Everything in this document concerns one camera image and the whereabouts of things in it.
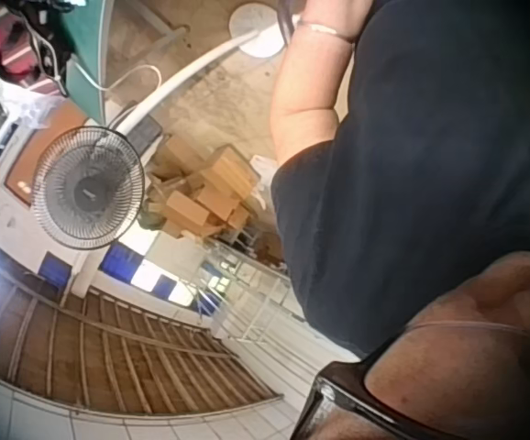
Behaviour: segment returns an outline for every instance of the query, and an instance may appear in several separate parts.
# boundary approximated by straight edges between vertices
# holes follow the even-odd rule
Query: navy t-shirt
[[[530,0],[379,2],[348,106],[272,191],[308,322],[365,354],[530,250]]]

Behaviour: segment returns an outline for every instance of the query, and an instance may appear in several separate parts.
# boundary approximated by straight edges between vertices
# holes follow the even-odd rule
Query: bracelet
[[[338,32],[336,29],[334,29],[332,27],[329,27],[329,26],[326,26],[326,25],[321,25],[319,23],[311,23],[309,21],[304,21],[304,20],[302,20],[300,18],[298,20],[297,26],[305,26],[305,27],[313,30],[314,32],[319,32],[321,34],[332,35],[333,37],[337,37],[338,39],[342,39],[342,40],[346,41],[349,44],[353,43],[353,38],[349,38],[346,35],[343,35],[340,32]]]

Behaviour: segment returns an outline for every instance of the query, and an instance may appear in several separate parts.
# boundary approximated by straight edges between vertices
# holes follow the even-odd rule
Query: person
[[[364,358],[294,438],[530,438],[530,1],[308,0],[271,133],[295,294]]]

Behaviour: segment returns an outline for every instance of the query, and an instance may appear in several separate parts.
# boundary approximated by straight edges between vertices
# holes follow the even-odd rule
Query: fan guard
[[[62,245],[103,248],[136,220],[144,184],[140,158],[123,135],[82,126],[60,135],[41,155],[32,209]]]

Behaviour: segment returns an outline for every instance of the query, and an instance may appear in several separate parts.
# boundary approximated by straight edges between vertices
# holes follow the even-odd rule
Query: skin
[[[355,39],[372,0],[309,0],[303,20],[326,25]],[[271,134],[282,165],[304,149],[333,139],[338,88],[352,44],[309,27],[298,27],[277,77],[271,103]]]
[[[530,252],[495,261],[478,277],[430,303],[411,324],[445,321],[508,324],[530,335]],[[516,353],[525,347],[522,341],[494,331],[467,330],[461,336],[459,330],[446,328],[414,330],[383,355],[365,385],[393,409],[435,428],[476,439],[528,438],[530,365],[516,362]],[[484,417],[499,422],[479,424]],[[336,410],[311,438],[393,437]]]

